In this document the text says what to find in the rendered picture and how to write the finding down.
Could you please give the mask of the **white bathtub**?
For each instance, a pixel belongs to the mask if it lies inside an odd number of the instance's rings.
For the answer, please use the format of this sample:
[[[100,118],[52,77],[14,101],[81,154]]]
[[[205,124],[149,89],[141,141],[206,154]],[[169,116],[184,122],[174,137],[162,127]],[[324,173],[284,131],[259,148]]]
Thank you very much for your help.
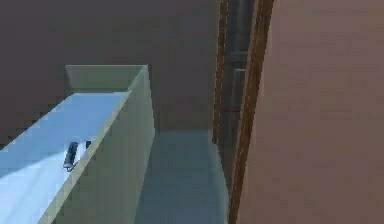
[[[0,150],[0,224],[134,224],[155,136],[146,65],[68,65],[72,93]],[[91,141],[71,172],[71,142]]]

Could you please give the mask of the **brown room door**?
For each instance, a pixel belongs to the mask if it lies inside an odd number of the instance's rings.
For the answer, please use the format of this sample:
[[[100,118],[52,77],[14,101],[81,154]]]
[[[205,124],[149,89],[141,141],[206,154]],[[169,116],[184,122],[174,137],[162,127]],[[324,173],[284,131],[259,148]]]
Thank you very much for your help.
[[[384,224],[384,0],[275,0],[236,224]]]

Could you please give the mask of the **black bathtub faucet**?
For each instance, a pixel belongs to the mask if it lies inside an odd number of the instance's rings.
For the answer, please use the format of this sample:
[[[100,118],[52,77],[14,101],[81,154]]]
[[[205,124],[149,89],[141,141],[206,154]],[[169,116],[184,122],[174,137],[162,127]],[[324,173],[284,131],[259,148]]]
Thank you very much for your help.
[[[71,172],[90,145],[90,140],[86,140],[83,142],[71,142],[65,154],[63,168],[67,172]]]

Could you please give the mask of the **brown wooden door frame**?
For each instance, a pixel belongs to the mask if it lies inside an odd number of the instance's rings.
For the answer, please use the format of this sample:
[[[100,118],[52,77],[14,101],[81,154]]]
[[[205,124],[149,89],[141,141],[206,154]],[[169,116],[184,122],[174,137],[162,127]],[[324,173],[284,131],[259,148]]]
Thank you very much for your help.
[[[274,0],[218,0],[212,142],[236,224]]]

